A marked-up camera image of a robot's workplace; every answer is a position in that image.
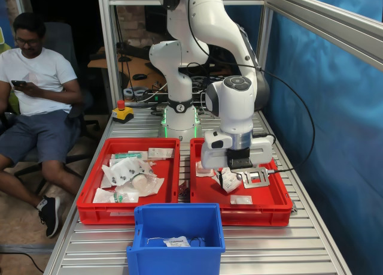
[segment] floor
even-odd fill
[[[86,120],[94,119],[99,121],[101,130],[94,131],[92,126],[89,126],[88,130],[93,135],[101,138],[107,125],[108,116],[86,116]],[[82,137],[69,154],[93,154],[97,145],[98,142]],[[87,159],[69,164],[68,167],[84,176],[89,164],[90,159]],[[30,166],[30,164],[19,163],[15,168],[7,171],[14,173],[28,166]],[[36,172],[28,174],[22,177],[22,179],[27,188],[35,190],[41,180],[41,173]],[[54,185],[45,185],[42,194],[45,194],[48,197],[61,198],[64,221],[74,201],[74,197]],[[7,252],[28,251],[30,256],[35,260],[37,266],[44,270],[48,263],[51,250],[57,240],[57,236],[55,238],[47,238],[45,236],[45,225],[41,224],[37,210],[0,192],[0,214],[0,251],[2,251],[2,249],[4,250],[4,248],[6,248]],[[35,268],[32,261],[24,255],[0,255],[0,267],[2,268],[2,275],[41,274]]]

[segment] red tray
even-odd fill
[[[233,192],[227,194],[214,179],[196,177],[196,162],[200,161],[203,142],[203,138],[190,141],[191,203],[219,203],[222,225],[226,226],[288,225],[293,203],[278,173],[269,176],[269,186],[245,189],[243,185],[240,185]],[[276,169],[274,161],[262,166],[267,169]],[[253,205],[232,205],[230,204],[231,195],[251,195]]]
[[[174,158],[156,161],[153,171],[165,178],[158,194],[140,197],[138,203],[92,203],[112,154],[130,150],[147,151],[151,147],[173,148]],[[177,203],[180,176],[180,141],[175,138],[112,138],[107,139],[77,200],[83,224],[134,224],[134,208],[151,203]]]

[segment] smartphone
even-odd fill
[[[12,80],[11,82],[14,86],[17,86],[17,87],[26,86],[26,81],[23,81],[23,80]]]

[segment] red button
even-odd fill
[[[125,101],[124,100],[117,101],[117,108],[119,110],[124,110],[125,109]]]

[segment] eyeglasses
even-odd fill
[[[40,40],[23,40],[22,38],[16,38],[16,43],[19,46],[24,46],[28,43],[29,46],[37,46]]]

